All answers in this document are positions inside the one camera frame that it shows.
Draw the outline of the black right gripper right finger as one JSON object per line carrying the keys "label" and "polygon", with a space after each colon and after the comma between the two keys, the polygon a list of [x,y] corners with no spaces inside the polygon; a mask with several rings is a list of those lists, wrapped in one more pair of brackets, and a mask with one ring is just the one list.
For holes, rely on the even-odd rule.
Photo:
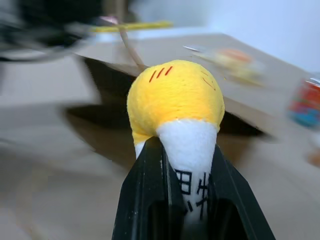
{"label": "black right gripper right finger", "polygon": [[249,183],[218,145],[207,190],[208,240],[276,240]]}

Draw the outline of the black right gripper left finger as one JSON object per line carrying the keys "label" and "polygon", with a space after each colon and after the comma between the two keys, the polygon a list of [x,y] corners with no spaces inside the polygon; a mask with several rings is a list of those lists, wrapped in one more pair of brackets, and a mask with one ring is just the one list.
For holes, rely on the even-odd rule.
{"label": "black right gripper left finger", "polygon": [[152,137],[121,186],[111,240],[181,240],[184,212],[176,172]]}

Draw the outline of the yellow and white plush toy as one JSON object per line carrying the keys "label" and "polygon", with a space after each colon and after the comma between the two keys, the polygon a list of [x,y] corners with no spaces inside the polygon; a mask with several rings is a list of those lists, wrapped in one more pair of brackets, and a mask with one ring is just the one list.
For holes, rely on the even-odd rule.
{"label": "yellow and white plush toy", "polygon": [[200,64],[173,60],[144,70],[133,82],[127,112],[139,156],[146,141],[158,137],[176,172],[185,221],[207,218],[208,184],[217,135],[225,114],[221,89]]}

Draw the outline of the clear bag with orange item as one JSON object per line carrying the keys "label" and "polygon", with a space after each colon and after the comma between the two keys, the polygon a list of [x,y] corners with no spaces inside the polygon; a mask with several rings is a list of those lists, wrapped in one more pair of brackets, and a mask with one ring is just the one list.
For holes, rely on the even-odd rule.
{"label": "clear bag with orange item", "polygon": [[206,49],[184,46],[192,54],[212,64],[225,80],[246,86],[263,87],[264,66],[249,54],[234,48]]}

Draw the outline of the cardboard box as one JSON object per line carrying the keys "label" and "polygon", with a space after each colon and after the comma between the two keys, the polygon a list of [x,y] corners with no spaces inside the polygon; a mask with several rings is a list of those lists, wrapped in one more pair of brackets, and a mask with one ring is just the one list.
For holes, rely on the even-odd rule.
{"label": "cardboard box", "polygon": [[[222,134],[245,138],[272,136],[276,141],[298,145],[309,140],[310,132],[289,116],[289,105],[307,76],[302,69],[220,33],[164,36],[134,40],[133,46],[148,67],[171,60],[188,60],[210,70],[218,81],[226,105]],[[234,79],[210,60],[193,55],[189,47],[207,55],[216,50],[242,50],[253,57],[262,74],[257,83]],[[78,62],[99,92],[99,104],[70,107],[66,117],[87,142],[96,144],[115,133],[127,135],[124,95],[138,69],[119,40],[98,42],[78,53]]]}

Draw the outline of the black robot left gripper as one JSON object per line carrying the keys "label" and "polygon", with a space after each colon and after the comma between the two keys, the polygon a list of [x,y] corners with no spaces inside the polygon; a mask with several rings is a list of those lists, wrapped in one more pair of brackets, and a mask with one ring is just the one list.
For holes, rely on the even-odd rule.
{"label": "black robot left gripper", "polygon": [[[54,59],[90,37],[103,0],[0,0],[0,63],[34,63]],[[6,53],[49,50],[32,58]]]}

